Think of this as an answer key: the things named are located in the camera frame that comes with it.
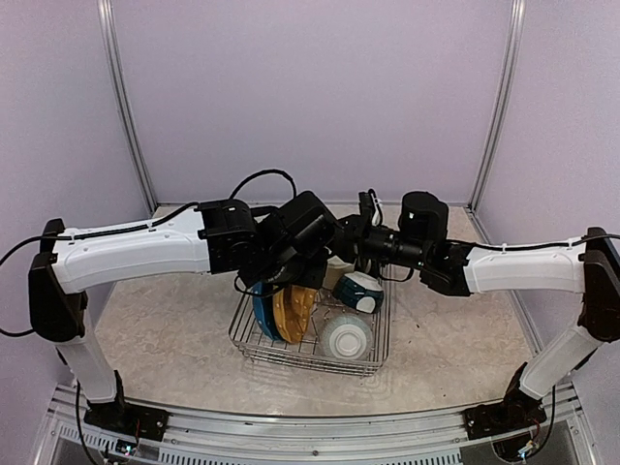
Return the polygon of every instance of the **beige floor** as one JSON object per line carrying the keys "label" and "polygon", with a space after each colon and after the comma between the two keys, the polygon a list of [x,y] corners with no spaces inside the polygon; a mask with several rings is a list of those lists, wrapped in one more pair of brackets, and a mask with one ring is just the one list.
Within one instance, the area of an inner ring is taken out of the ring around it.
{"label": "beige floor", "polygon": [[[334,206],[336,216],[355,212]],[[394,224],[398,208],[386,207]],[[477,239],[461,208],[449,236]],[[412,412],[501,397],[530,356],[505,293],[443,297],[416,278],[396,285],[390,355],[358,378],[254,363],[228,328],[233,278],[171,274],[118,283],[97,327],[131,397],[186,407],[273,415]]]}

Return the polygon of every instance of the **metal pole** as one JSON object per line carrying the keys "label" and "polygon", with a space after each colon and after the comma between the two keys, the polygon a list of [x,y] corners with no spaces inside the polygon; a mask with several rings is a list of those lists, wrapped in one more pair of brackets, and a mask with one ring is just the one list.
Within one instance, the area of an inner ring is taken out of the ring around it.
{"label": "metal pole", "polygon": [[506,52],[504,54],[504,65],[502,67],[502,76],[500,87],[495,100],[495,108],[493,110],[493,118],[486,142],[484,144],[484,154],[474,192],[470,198],[470,207],[476,212],[482,200],[482,194],[491,173],[491,166],[497,152],[497,145],[502,132],[502,125],[506,116],[508,102],[511,94],[512,79],[514,70],[516,69],[516,59],[518,56],[519,45],[521,42],[521,34],[523,32],[523,20],[525,17],[525,0],[512,0],[511,25],[509,29],[508,42],[506,44]]}
{"label": "metal pole", "polygon": [[134,168],[136,169],[136,175],[138,176],[144,201],[149,213],[153,214],[157,209],[158,203],[140,149],[136,125],[134,124],[134,117],[131,112],[129,99],[127,97],[127,89],[125,88],[125,82],[123,80],[120,53],[118,51],[118,42],[116,41],[116,32],[114,30],[114,15],[111,0],[98,0],[98,6],[99,20],[101,21],[101,28],[104,35],[104,46],[106,48],[109,73],[112,78],[112,87],[116,97],[116,103],[118,104],[118,112],[125,131],[129,152],[132,157]]}

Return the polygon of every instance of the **yellow plate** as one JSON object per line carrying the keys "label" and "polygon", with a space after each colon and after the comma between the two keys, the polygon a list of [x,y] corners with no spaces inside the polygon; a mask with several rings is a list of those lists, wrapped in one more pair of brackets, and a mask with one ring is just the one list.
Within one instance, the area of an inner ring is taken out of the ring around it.
{"label": "yellow plate", "polygon": [[316,289],[289,286],[273,296],[273,318],[282,338],[298,344],[308,328]]}

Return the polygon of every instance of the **lavender backdrop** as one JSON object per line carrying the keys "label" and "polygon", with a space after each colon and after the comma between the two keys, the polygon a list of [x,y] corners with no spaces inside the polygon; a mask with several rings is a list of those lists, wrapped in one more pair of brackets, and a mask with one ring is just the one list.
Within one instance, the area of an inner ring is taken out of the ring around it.
{"label": "lavender backdrop", "polygon": [[[519,63],[480,217],[496,242],[620,232],[620,4],[528,0]],[[579,296],[524,294],[542,340],[574,322]],[[574,383],[605,463],[620,455],[620,344]]]}
{"label": "lavender backdrop", "polygon": [[[227,196],[279,167],[354,202],[465,203],[499,83],[510,0],[115,2],[123,70],[161,202]],[[283,181],[244,190],[282,200]]]}
{"label": "lavender backdrop", "polygon": [[[96,4],[0,2],[0,251],[63,217],[73,226],[136,220],[140,197],[109,81]],[[0,326],[30,327],[26,274],[36,246],[0,271]],[[90,293],[97,316],[109,287]],[[29,463],[57,381],[36,335],[0,337],[0,455]]]}

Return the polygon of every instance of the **metal dish rack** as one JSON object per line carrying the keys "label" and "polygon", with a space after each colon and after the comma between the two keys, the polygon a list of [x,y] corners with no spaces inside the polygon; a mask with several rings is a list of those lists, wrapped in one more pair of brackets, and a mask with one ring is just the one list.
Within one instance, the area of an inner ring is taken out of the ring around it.
{"label": "metal dish rack", "polygon": [[[384,268],[384,276],[390,278],[391,274],[391,266]],[[245,295],[239,301],[234,313],[229,336],[241,353],[254,361],[268,361],[331,373],[371,376],[381,368],[389,355],[393,282],[383,281],[382,286],[386,293],[384,303],[379,311],[370,315],[347,307],[334,299],[329,291],[321,289],[317,293],[317,304],[310,317],[310,325],[299,344],[272,341],[264,335],[254,318],[252,298]],[[364,359],[344,360],[322,354],[319,340],[322,328],[329,319],[343,313],[358,315],[372,331],[372,347]]]}

